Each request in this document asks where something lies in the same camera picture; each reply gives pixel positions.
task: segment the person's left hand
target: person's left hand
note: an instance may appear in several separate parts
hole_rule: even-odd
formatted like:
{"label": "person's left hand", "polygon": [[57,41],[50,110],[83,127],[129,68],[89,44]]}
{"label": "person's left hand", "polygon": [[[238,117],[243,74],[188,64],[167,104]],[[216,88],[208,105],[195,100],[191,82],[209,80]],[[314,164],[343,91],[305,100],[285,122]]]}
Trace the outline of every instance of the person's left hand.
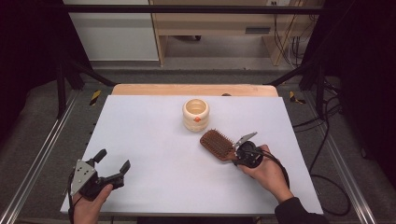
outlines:
{"label": "person's left hand", "polygon": [[98,222],[100,209],[108,195],[110,195],[111,190],[113,190],[111,184],[105,186],[92,202],[85,198],[81,198],[81,194],[77,193],[73,197],[73,204],[75,204],[74,223],[96,224]]}

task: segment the person's right hand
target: person's right hand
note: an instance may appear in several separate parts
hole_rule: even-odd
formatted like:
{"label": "person's right hand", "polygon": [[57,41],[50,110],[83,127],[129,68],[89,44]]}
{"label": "person's right hand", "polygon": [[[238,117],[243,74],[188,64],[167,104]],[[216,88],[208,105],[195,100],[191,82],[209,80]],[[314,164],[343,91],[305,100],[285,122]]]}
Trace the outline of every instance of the person's right hand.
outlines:
{"label": "person's right hand", "polygon": [[[267,145],[262,145],[260,148],[263,151],[270,152]],[[259,181],[262,187],[270,191],[279,203],[283,203],[287,199],[294,197],[288,188],[281,168],[274,161],[271,161],[271,159],[263,157],[262,163],[253,169],[244,165],[238,165],[238,167],[245,174]]]}

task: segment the wall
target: wall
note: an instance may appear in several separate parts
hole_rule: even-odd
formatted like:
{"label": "wall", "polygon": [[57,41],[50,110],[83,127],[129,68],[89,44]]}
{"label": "wall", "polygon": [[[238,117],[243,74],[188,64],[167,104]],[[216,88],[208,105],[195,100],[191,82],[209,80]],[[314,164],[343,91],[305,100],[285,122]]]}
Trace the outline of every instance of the wall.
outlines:
{"label": "wall", "polygon": [[[148,5],[147,0],[64,0],[67,4]],[[149,14],[70,13],[90,61],[158,61]]]}

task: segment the wooden cabinet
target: wooden cabinet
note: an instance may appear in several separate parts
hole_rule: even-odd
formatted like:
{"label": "wooden cabinet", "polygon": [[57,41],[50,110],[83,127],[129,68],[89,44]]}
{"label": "wooden cabinet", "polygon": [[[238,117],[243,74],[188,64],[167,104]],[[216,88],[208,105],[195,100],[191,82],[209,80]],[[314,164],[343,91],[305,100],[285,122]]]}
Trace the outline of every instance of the wooden cabinet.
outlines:
{"label": "wooden cabinet", "polygon": [[[291,0],[290,6],[315,6],[317,0]],[[267,6],[267,0],[149,0],[151,5],[201,5],[201,6]],[[291,36],[309,36],[315,21],[308,15],[258,15],[258,14],[152,14],[160,63],[163,64],[166,39],[169,35],[261,35],[271,55],[273,65],[278,65],[281,50],[285,50]]]}

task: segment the white tabletop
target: white tabletop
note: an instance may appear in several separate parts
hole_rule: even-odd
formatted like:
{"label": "white tabletop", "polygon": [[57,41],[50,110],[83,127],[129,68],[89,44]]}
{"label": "white tabletop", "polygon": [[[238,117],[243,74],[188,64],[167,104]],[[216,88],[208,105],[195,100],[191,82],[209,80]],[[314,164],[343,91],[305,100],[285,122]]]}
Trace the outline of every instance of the white tabletop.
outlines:
{"label": "white tabletop", "polygon": [[[276,199],[231,162],[221,162],[182,123],[182,106],[201,98],[210,106],[205,131],[217,129],[237,141],[267,144],[285,166],[290,188],[308,212],[322,214],[301,150],[280,97],[110,95],[83,160],[105,148],[96,169],[116,174],[131,161],[125,186],[102,207],[114,216],[259,216],[273,214]],[[66,213],[68,201],[61,211]]]}

